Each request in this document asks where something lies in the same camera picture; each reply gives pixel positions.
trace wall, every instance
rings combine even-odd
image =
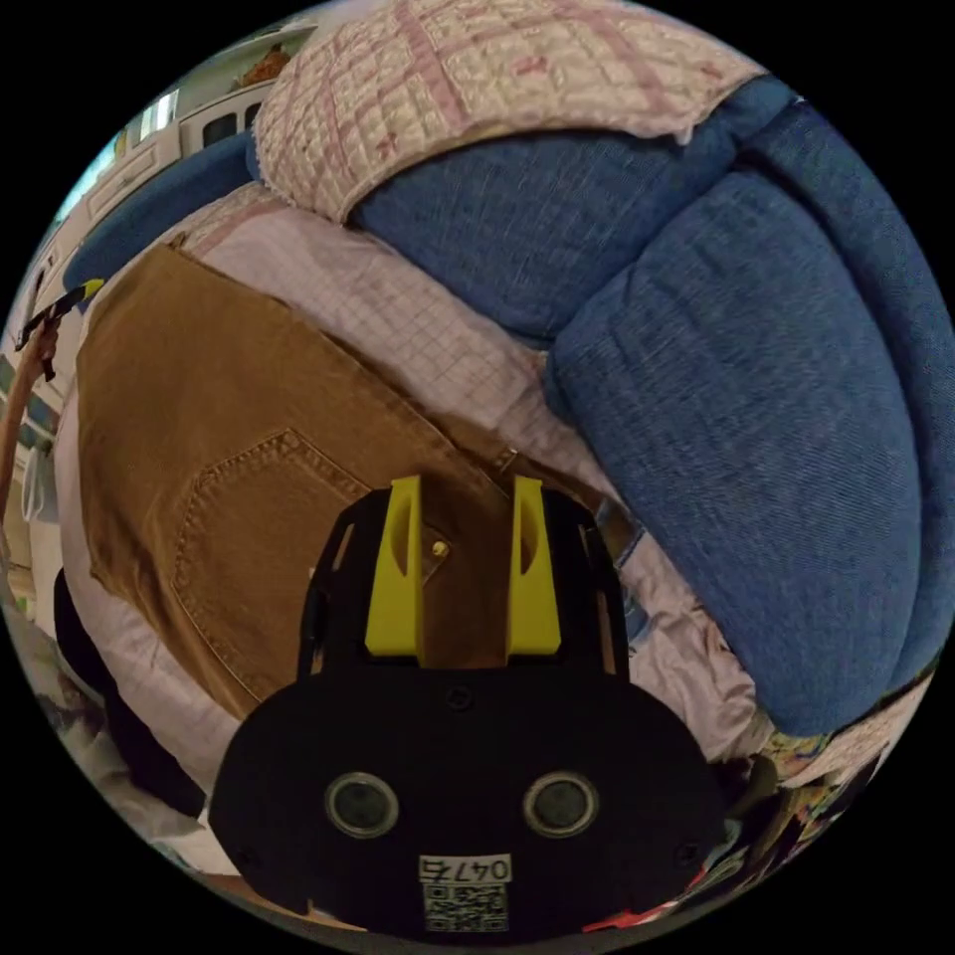
[[[30,527],[20,511],[23,486],[15,480],[10,485],[10,497],[3,515],[3,532],[10,545],[10,587],[17,597],[33,590],[30,567],[33,563],[30,551]]]

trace window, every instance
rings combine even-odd
[[[117,139],[119,139],[118,133],[109,141],[99,156],[90,163],[87,171],[80,177],[80,181],[67,194],[60,210],[53,217],[54,226],[59,226],[70,215],[74,206],[96,185],[99,177],[115,162]]]
[[[239,118],[233,113],[227,113],[219,116],[211,122],[207,122],[202,128],[202,148],[211,146],[220,139],[228,139],[239,131]]]
[[[179,90],[173,90],[161,96],[149,109],[142,114],[139,124],[139,141],[151,136],[160,129],[165,129],[176,117],[176,104],[179,101]]]

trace blue denim cushion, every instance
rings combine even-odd
[[[955,355],[901,217],[831,128],[792,106],[756,145],[579,309],[545,384],[776,724],[811,734],[944,642]]]
[[[772,77],[751,81],[686,147],[596,131],[478,143],[398,173],[351,223],[517,337],[547,345],[793,98]]]
[[[811,209],[859,287],[892,358],[918,454],[922,553],[908,638],[890,689],[915,679],[955,618],[955,332],[915,237],[854,150],[808,107],[748,153]]]

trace brown pants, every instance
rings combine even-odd
[[[273,298],[160,246],[99,303],[78,358],[92,572],[244,717],[294,679],[339,512],[421,475],[425,656],[504,659],[513,476],[599,496],[389,380]],[[612,522],[612,547],[629,526]]]

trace black fabric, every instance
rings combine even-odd
[[[80,622],[62,570],[53,585],[53,612],[60,651],[76,675],[102,696],[109,732],[133,784],[183,816],[198,819],[205,794],[119,695],[116,681]]]

